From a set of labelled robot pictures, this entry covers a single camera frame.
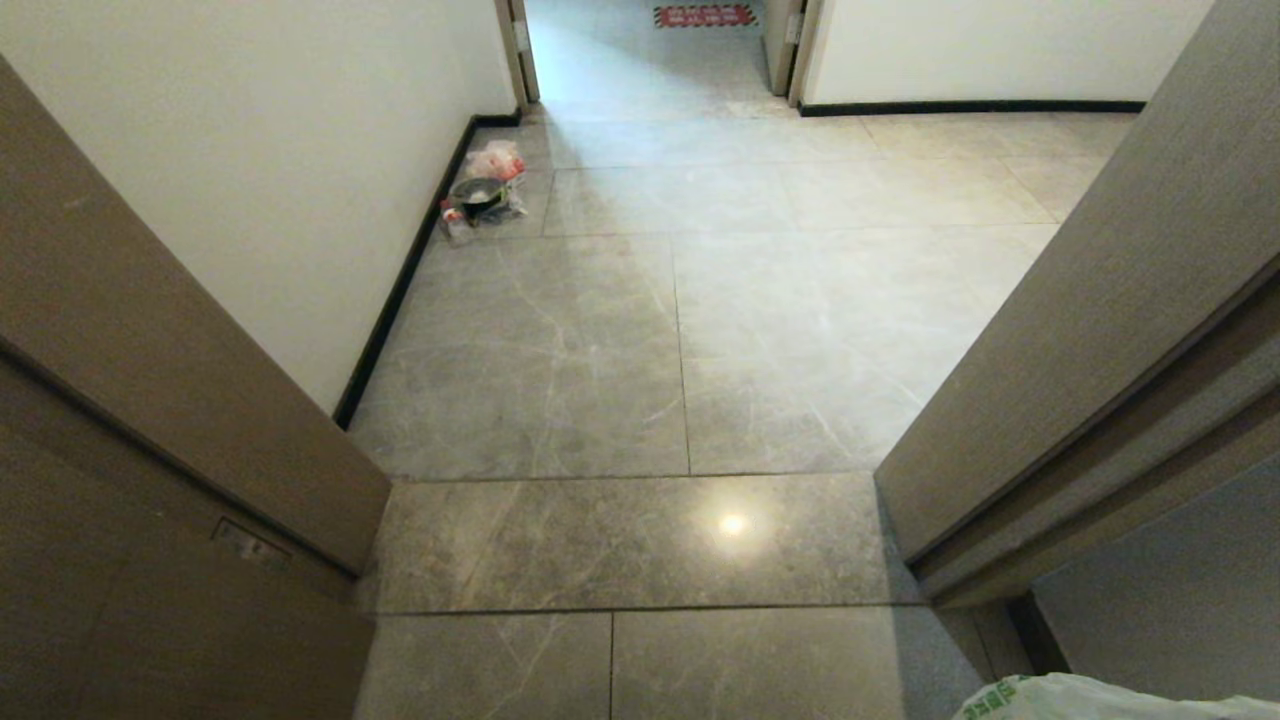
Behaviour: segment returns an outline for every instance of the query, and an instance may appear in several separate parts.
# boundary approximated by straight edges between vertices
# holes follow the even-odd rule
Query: green printed plastic bag
[[[1010,676],[969,698],[952,720],[1280,720],[1280,705],[1247,697],[1176,702],[1092,678]]]

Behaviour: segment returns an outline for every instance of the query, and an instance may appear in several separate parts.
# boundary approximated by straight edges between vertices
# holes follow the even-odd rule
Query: white wall
[[[1149,100],[1212,0],[824,0],[806,105]]]
[[[0,53],[326,411],[467,119],[516,106],[488,0],[4,0]]]
[[[1280,456],[1034,591],[1075,673],[1175,700],[1280,701]]]

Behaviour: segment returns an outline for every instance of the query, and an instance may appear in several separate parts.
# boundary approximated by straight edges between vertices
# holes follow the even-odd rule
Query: corridor
[[[529,217],[434,237],[351,429],[396,478],[360,720],[950,717],[872,471],[1129,115],[799,118],[760,28],[527,0]]]

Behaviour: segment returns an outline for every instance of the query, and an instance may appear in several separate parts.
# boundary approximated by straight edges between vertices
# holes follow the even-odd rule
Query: doormat
[[[653,9],[654,27],[733,27],[754,26],[755,13],[748,5],[663,5]]]

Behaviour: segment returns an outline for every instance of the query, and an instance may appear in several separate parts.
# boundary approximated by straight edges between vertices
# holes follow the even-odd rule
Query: hallway
[[[529,217],[434,237],[351,437],[396,488],[357,719],[948,717],[872,471],[1132,117],[805,118],[759,27],[527,0]]]

